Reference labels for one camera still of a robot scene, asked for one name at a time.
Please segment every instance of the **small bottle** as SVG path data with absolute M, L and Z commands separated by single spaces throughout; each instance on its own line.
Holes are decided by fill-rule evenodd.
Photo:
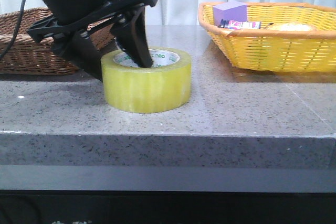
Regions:
M 224 20 L 224 19 L 222 19 L 220 21 L 220 25 L 218 27 L 219 28 L 232 29 L 232 30 L 240 30 L 240 29 L 243 29 L 243 28 L 260 29 L 261 22 L 259 22 L 259 21 L 256 21 L 256 22 L 240 22 L 240 21 L 235 21 L 235 20 Z

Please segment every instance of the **round object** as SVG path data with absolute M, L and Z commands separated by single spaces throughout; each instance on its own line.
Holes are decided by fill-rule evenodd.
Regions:
M 285 24 L 273 24 L 269 25 L 266 29 L 277 31 L 316 31 L 316 26 L 309 24 L 302 24 L 299 22 L 290 22 Z
M 191 89 L 191 58 L 186 52 L 150 49 L 153 67 L 139 68 L 121 50 L 101 59 L 106 101 L 134 113 L 171 110 L 186 103 Z

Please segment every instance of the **tape core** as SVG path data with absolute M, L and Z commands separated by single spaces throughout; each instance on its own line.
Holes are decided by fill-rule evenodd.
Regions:
M 153 59 L 152 68 L 159 68 L 163 66 L 169 66 L 180 60 L 178 54 L 161 49 L 149 49 L 149 53 Z M 138 65 L 132 60 L 132 58 L 127 55 L 125 52 L 117 54 L 113 61 L 124 67 L 138 68 Z

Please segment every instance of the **brown wicker basket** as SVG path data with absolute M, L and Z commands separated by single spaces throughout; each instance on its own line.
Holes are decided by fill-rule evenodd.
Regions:
M 19 12 L 0 15 L 0 51 L 3 51 L 13 36 Z M 51 15 L 48 8 L 39 7 L 24 11 L 22 23 L 15 43 L 3 59 L 0 60 L 0 73 L 66 75 L 75 73 L 78 68 L 70 62 L 51 52 L 52 38 L 35 43 L 26 30 L 36 21 Z M 91 24 L 89 29 L 98 23 Z M 91 35 L 95 47 L 100 50 L 106 46 L 113 36 L 110 26 Z

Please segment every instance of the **wicker basket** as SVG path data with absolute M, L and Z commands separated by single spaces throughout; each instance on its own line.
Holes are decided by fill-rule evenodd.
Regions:
M 0 51 L 3 51 L 12 39 L 18 14 L 19 12 L 0 15 Z M 43 7 L 25 10 L 15 43 L 0 60 L 0 73 L 66 75 L 78 70 L 77 67 L 51 52 L 52 38 L 46 38 L 37 44 L 26 33 L 34 22 L 50 14 L 51 11 Z M 109 29 L 110 26 L 91 35 L 91 40 L 98 50 L 113 39 Z
M 246 3 L 248 20 L 262 29 L 229 30 L 214 25 L 213 6 L 201 3 L 198 20 L 235 67 L 274 72 L 336 71 L 336 9 L 307 3 Z M 269 23 L 297 21 L 318 31 L 274 31 Z

